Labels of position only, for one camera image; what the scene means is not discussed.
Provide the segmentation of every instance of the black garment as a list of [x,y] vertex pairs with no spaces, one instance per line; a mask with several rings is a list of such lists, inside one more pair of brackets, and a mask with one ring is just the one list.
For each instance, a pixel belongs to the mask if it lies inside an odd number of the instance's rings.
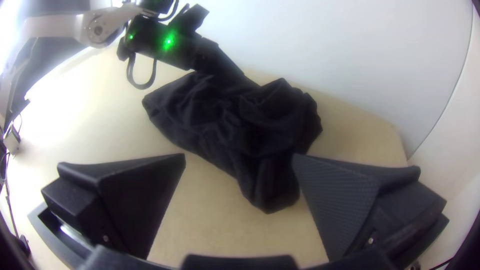
[[174,144],[235,177],[265,213],[293,205],[293,153],[322,131],[317,103],[283,78],[257,86],[192,72],[145,96],[150,120]]

